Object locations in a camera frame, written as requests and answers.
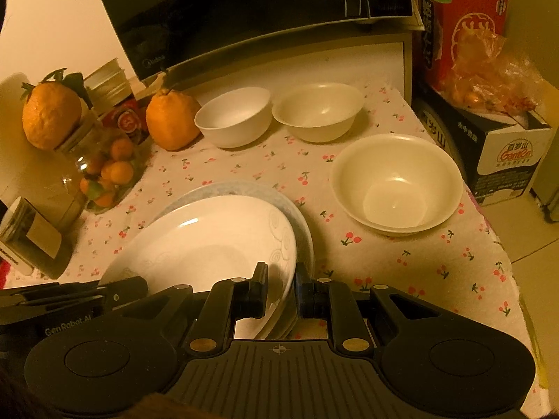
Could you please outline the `cream bowl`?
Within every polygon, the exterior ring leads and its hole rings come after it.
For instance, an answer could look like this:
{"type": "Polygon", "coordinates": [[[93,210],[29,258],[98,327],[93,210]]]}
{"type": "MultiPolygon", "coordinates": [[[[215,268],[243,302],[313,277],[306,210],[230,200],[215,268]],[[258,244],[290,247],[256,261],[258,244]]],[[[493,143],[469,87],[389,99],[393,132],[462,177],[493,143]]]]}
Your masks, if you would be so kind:
{"type": "Polygon", "coordinates": [[[340,152],[330,184],[354,220],[390,236],[431,230],[458,209],[464,183],[454,160],[422,138],[378,134],[340,152]]]}
{"type": "Polygon", "coordinates": [[[350,129],[364,104],[364,95],[349,84],[311,83],[277,97],[272,115],[294,137],[309,143],[327,143],[350,129]]]}

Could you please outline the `white plate with grey rose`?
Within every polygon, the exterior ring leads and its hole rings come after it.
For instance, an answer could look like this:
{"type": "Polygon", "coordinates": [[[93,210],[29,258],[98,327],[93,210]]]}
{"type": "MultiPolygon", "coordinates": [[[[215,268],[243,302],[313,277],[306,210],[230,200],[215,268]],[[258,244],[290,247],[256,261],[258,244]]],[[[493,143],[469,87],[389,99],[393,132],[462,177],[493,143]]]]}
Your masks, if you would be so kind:
{"type": "Polygon", "coordinates": [[[219,268],[225,268],[225,262],[232,257],[228,256],[226,261],[211,259],[219,251],[205,246],[212,236],[217,236],[216,230],[211,229],[209,235],[204,236],[198,223],[194,224],[196,230],[190,232],[183,222],[176,236],[164,232],[163,226],[178,213],[174,210],[166,214],[129,241],[102,275],[102,283],[140,276],[146,280],[150,294],[178,284],[188,284],[196,291],[196,274],[217,274],[219,268]]]}

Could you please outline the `red gift box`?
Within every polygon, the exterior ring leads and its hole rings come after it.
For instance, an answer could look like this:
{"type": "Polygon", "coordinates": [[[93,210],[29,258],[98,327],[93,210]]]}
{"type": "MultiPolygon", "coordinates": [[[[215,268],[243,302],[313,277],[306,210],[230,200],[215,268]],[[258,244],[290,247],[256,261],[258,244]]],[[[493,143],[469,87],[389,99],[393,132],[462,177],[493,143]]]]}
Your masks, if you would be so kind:
{"type": "Polygon", "coordinates": [[[416,73],[436,90],[455,63],[460,33],[466,28],[504,31],[508,0],[419,0],[424,30],[414,35],[416,73]]]}

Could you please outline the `plastic bag of oranges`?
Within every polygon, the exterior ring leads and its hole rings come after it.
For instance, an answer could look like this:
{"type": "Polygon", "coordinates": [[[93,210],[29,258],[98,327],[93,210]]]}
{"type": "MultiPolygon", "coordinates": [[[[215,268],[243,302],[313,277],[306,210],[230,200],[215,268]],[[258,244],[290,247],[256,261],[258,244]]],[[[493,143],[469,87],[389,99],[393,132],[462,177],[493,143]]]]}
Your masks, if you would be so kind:
{"type": "Polygon", "coordinates": [[[543,78],[521,50],[489,28],[466,28],[458,38],[454,65],[442,94],[459,108],[514,117],[541,101],[543,78]]]}

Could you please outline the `plastic jar of dark tea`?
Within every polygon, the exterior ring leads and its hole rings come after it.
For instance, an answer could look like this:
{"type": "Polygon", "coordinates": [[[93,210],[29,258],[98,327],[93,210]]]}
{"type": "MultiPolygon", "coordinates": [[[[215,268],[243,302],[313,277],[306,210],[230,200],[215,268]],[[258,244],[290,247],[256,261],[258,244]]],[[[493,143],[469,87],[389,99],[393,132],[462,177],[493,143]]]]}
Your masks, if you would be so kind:
{"type": "Polygon", "coordinates": [[[27,199],[10,206],[1,202],[1,257],[21,274],[39,271],[58,279],[71,259],[73,246],[27,199]]]}

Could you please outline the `large orange citrus on jar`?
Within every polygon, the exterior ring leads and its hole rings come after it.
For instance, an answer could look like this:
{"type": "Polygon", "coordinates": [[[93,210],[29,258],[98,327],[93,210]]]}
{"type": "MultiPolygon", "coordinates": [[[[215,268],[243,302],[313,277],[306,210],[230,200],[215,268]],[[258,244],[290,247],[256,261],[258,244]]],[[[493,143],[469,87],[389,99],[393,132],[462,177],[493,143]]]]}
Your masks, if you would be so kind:
{"type": "Polygon", "coordinates": [[[85,107],[92,106],[82,73],[65,70],[52,71],[37,84],[22,83],[23,130],[35,148],[57,148],[77,127],[85,107]]]}

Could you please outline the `orange citrus on table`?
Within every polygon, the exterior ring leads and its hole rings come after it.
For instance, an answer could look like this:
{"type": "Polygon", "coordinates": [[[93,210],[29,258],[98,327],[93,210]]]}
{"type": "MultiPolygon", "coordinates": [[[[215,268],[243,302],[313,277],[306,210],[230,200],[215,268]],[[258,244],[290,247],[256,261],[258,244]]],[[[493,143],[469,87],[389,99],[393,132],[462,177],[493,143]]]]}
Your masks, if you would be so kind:
{"type": "Polygon", "coordinates": [[[185,148],[201,133],[194,123],[200,109],[199,102],[183,92],[157,91],[146,109],[147,127],[153,141],[168,152],[185,148]]]}

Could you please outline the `cherry print tablecloth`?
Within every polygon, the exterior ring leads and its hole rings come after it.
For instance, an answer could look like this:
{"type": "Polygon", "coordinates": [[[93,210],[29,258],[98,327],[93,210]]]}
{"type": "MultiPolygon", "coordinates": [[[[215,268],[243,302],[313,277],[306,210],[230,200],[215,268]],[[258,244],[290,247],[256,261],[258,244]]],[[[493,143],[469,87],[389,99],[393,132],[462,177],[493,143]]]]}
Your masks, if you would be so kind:
{"type": "Polygon", "coordinates": [[[199,140],[182,152],[154,148],[147,170],[118,207],[86,214],[65,282],[99,278],[110,262],[166,207],[207,184],[248,181],[284,194],[307,221],[320,276],[366,291],[387,284],[529,343],[511,261],[469,195],[442,226],[412,237],[381,236],[352,220],[329,178],[339,152],[377,133],[424,136],[401,94],[383,81],[359,81],[363,112],[330,145],[304,143],[273,125],[257,144],[222,150],[199,140]]]}

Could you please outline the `black Midea microwave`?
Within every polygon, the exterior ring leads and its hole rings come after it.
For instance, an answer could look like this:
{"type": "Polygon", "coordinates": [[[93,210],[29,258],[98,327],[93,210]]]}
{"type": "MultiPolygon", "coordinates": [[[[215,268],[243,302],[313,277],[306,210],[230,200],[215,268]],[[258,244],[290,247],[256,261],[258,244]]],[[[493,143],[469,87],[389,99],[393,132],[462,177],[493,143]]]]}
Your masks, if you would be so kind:
{"type": "Polygon", "coordinates": [[[412,0],[101,0],[140,80],[211,51],[315,25],[410,16],[412,0]]]}

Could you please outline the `black white cardboard box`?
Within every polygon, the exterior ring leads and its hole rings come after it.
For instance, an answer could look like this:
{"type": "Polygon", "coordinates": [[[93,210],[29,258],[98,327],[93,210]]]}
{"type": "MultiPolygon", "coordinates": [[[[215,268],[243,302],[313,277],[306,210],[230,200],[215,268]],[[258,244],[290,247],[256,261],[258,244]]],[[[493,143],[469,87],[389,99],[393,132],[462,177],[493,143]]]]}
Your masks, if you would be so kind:
{"type": "Polygon", "coordinates": [[[453,107],[422,82],[413,85],[412,109],[480,205],[522,196],[551,141],[551,126],[536,112],[525,113],[522,124],[509,116],[481,116],[453,107]]]}

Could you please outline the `blue patterned plate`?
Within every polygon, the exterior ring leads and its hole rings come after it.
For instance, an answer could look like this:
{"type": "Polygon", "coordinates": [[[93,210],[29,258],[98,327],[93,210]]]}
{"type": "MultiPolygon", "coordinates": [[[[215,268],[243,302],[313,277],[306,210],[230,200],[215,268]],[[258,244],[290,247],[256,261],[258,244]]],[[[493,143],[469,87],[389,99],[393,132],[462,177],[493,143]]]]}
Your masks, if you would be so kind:
{"type": "Polygon", "coordinates": [[[219,251],[211,259],[226,261],[217,274],[196,274],[194,289],[211,288],[212,282],[229,276],[247,280],[263,268],[267,278],[264,316],[240,320],[234,325],[236,339],[285,340],[298,319],[294,274],[298,268],[314,273],[314,245],[306,220],[298,208],[271,187],[255,183],[225,182],[210,184],[189,192],[159,215],[179,213],[163,226],[176,236],[186,222],[190,232],[204,236],[214,229],[207,248],[219,251]]]}

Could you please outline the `metal lidded tin jar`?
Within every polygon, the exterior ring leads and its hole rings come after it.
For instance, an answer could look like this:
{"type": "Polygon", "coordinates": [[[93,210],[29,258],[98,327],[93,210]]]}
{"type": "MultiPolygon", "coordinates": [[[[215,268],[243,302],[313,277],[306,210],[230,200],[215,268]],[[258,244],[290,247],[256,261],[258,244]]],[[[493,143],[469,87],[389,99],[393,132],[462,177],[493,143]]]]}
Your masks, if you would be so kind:
{"type": "Polygon", "coordinates": [[[120,129],[137,145],[148,137],[145,112],[117,59],[87,76],[84,85],[104,127],[120,129]]]}

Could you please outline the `white bowl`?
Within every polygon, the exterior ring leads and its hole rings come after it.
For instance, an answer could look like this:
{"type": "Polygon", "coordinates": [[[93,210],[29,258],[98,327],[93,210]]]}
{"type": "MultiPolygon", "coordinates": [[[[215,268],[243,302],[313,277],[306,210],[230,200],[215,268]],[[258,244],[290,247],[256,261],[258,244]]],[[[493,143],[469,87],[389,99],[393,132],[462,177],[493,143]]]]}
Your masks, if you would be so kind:
{"type": "Polygon", "coordinates": [[[229,91],[196,113],[194,123],[218,148],[239,148],[256,141],[272,122],[271,94],[261,87],[229,91]]]}

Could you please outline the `glass jar of kumquats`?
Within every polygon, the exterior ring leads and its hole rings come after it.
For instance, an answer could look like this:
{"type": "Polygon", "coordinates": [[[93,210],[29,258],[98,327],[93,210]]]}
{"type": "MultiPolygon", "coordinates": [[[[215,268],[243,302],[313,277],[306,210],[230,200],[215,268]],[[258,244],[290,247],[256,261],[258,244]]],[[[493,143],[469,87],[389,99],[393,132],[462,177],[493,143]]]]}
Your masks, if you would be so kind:
{"type": "Polygon", "coordinates": [[[96,215],[118,205],[145,170],[139,146],[122,130],[102,125],[92,110],[82,115],[56,152],[73,164],[85,209],[96,215]]]}

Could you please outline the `white Changhong air fryer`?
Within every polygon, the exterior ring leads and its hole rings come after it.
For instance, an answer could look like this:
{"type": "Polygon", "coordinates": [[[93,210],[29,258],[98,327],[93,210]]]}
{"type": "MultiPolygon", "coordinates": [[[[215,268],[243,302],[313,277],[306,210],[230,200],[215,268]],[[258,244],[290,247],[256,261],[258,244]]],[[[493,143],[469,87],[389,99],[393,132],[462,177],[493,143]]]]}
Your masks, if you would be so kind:
{"type": "Polygon", "coordinates": [[[22,73],[1,80],[1,200],[12,204],[22,197],[58,230],[67,233],[84,209],[74,164],[59,152],[29,144],[22,128],[22,73]]]}

